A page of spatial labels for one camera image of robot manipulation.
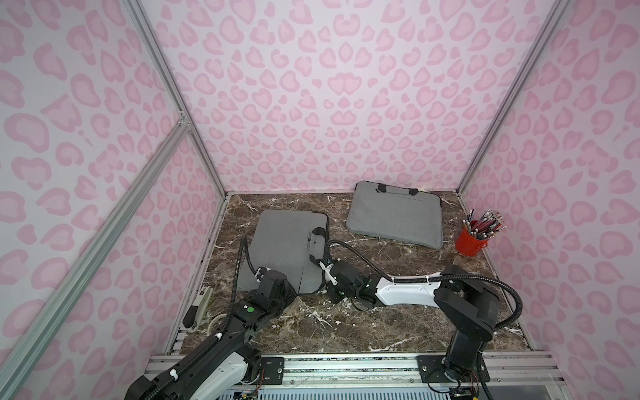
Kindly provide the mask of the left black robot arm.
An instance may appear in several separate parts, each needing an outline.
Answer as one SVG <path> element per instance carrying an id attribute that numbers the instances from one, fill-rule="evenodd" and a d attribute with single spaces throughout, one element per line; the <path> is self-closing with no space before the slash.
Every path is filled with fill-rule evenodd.
<path id="1" fill-rule="evenodd" d="M 248 342 L 297 296 L 285 274 L 265 268 L 259 274 L 258 288 L 232 306 L 218 333 L 156 378 L 138 378 L 125 398 L 216 399 L 236 383 L 254 380 L 259 352 Z"/>

